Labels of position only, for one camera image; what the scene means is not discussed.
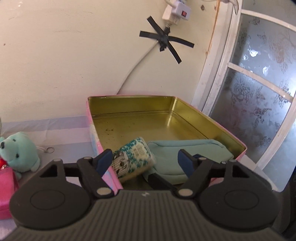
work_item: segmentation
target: open tin box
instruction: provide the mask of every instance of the open tin box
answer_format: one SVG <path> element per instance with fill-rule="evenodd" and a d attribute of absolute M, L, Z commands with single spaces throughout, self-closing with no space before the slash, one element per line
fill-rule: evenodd
<path fill-rule="evenodd" d="M 214 139 L 240 160 L 246 145 L 217 122 L 193 106 L 173 96 L 95 96 L 89 97 L 87 114 L 95 155 L 112 151 L 142 137 L 154 140 Z M 151 189 L 142 175 L 119 182 L 112 167 L 103 176 L 117 193 L 125 189 Z"/>

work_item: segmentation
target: frosted glass window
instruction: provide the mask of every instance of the frosted glass window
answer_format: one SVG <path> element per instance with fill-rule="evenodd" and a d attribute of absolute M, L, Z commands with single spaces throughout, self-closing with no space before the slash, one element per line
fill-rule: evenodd
<path fill-rule="evenodd" d="M 238 39 L 230 61 L 294 96 L 295 32 L 264 19 L 242 15 Z"/>
<path fill-rule="evenodd" d="M 210 117 L 243 141 L 247 156 L 257 163 L 289 107 L 290 103 L 271 89 L 228 69 Z"/>
<path fill-rule="evenodd" d="M 279 191 L 287 185 L 296 165 L 296 122 L 294 122 L 284 142 L 263 169 Z"/>
<path fill-rule="evenodd" d="M 296 4 L 292 0 L 243 0 L 242 8 L 263 13 L 296 26 Z"/>

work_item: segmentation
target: white power adapter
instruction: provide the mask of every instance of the white power adapter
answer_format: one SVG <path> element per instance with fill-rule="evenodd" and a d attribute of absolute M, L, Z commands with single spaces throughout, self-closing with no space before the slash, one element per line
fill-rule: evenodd
<path fill-rule="evenodd" d="M 170 5 L 167 5 L 167 7 L 166 7 L 166 9 L 165 9 L 165 11 L 163 13 L 163 20 L 166 23 L 178 25 L 178 23 L 180 21 L 180 17 L 178 17 L 175 14 L 172 14 L 172 9 L 173 9 L 173 7 L 171 7 Z"/>
<path fill-rule="evenodd" d="M 184 20 L 188 20 L 191 12 L 190 7 L 188 7 L 182 1 L 176 1 L 174 5 L 175 7 L 172 8 L 172 14 L 177 15 Z"/>
<path fill-rule="evenodd" d="M 191 9 L 182 0 L 165 0 L 167 7 L 163 13 L 163 20 L 169 24 L 177 25 L 180 18 L 188 20 Z"/>

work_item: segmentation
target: white cable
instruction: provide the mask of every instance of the white cable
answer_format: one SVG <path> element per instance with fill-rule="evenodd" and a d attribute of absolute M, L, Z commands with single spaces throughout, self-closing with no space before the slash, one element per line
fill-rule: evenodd
<path fill-rule="evenodd" d="M 125 78 L 123 79 L 123 82 L 121 84 L 121 86 L 119 87 L 119 89 L 116 91 L 116 95 L 119 94 L 119 92 L 121 91 L 123 85 L 125 84 L 125 82 L 127 81 L 127 79 L 129 78 L 129 76 L 131 75 L 131 73 L 134 71 L 134 69 L 142 62 L 142 60 L 152 51 L 152 49 L 154 49 L 154 47 L 158 44 L 158 41 L 156 41 L 150 49 L 147 50 L 147 52 L 139 59 L 138 62 L 136 62 L 136 64 L 130 69 L 130 71 L 127 73 L 127 75 L 125 76 Z"/>
<path fill-rule="evenodd" d="M 45 148 L 41 147 L 41 146 L 36 146 L 36 148 L 40 151 L 46 152 Z"/>
<path fill-rule="evenodd" d="M 166 2 L 168 5 L 170 5 L 171 7 L 173 7 L 173 8 L 176 7 L 173 3 L 171 3 L 170 0 L 165 0 L 165 2 Z"/>

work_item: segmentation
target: teal pouch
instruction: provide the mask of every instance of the teal pouch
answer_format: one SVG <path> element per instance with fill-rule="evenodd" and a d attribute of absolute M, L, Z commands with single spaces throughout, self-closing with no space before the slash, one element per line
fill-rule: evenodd
<path fill-rule="evenodd" d="M 155 157 L 156 164 L 143 173 L 145 180 L 148 180 L 150 174 L 157 173 L 173 185 L 187 180 L 187 176 L 178 164 L 180 149 L 186 150 L 190 155 L 200 154 L 218 163 L 234 157 L 220 142 L 208 139 L 152 141 L 147 145 Z"/>

